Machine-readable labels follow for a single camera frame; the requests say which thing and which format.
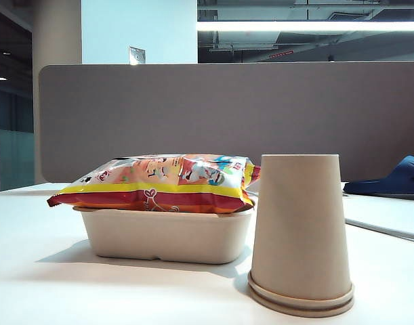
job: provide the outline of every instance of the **paper cup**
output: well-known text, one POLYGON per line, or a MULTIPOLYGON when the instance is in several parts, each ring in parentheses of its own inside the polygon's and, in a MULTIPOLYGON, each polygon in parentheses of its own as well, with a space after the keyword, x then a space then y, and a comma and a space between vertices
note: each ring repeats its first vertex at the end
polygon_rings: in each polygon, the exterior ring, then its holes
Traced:
POLYGON ((338 155, 262 156, 252 297, 304 317, 353 304, 338 155))

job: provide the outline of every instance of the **glass wall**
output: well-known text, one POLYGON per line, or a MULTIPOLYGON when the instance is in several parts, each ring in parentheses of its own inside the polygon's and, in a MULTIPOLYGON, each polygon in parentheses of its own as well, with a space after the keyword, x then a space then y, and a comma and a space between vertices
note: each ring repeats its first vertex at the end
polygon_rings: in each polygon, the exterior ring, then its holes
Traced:
POLYGON ((32 35, 0 14, 0 190, 32 184, 32 35))

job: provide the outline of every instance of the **white table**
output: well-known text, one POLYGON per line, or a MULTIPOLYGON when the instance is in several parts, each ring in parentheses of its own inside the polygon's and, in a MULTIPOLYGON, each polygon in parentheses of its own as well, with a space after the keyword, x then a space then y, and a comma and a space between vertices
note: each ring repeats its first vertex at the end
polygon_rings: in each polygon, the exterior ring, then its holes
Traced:
MULTIPOLYGON (((0 325, 414 324, 412 241, 347 225, 354 307, 299 318, 247 293, 255 218, 243 254, 226 265, 102 258, 89 248, 80 213, 47 206, 63 186, 0 193, 0 325)), ((414 230, 414 201, 349 196, 344 206, 348 218, 414 230)))

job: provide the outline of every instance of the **blue slipper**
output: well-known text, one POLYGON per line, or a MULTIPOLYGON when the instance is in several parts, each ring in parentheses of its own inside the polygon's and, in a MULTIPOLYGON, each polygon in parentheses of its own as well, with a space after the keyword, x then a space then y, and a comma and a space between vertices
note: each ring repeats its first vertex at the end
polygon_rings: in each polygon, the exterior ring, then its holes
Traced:
POLYGON ((385 178, 345 184, 349 194, 414 194, 414 156, 405 157, 385 178))

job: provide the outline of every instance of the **yellow stripe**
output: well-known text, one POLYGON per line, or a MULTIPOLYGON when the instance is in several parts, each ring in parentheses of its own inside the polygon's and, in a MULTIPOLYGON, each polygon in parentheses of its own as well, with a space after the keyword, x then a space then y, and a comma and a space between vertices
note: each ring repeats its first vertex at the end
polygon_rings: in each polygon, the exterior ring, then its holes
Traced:
POLYGON ((240 188, 225 188, 214 185, 173 185, 162 183, 131 183, 131 184, 91 184, 82 186, 68 186, 58 194, 91 193, 91 192, 132 192, 137 190, 150 190, 154 188, 164 193, 213 193, 217 195, 239 198, 242 196, 240 188))
POLYGON ((255 168, 255 165, 253 164, 246 164, 246 169, 245 169, 245 186, 248 186, 250 184, 250 182, 252 181, 252 174, 253 174, 253 169, 255 168))

